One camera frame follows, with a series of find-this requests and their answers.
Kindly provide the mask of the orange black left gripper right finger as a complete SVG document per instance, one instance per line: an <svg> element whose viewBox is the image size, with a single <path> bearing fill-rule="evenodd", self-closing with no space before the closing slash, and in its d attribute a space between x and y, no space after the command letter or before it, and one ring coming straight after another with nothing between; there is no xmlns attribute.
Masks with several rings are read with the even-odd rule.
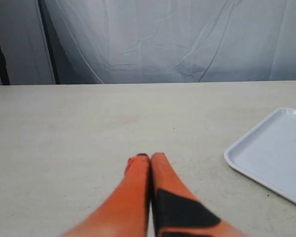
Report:
<svg viewBox="0 0 296 237"><path fill-rule="evenodd" d="M184 185L164 153L151 157L154 232L157 237L245 237L206 208Z"/></svg>

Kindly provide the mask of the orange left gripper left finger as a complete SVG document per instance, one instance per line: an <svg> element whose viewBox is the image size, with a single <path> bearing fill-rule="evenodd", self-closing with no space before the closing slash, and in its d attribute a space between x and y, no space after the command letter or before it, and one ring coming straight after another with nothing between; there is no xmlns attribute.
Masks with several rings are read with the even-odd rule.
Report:
<svg viewBox="0 0 296 237"><path fill-rule="evenodd" d="M150 159L128 160L124 177L111 195L63 237L145 237L148 233Z"/></svg>

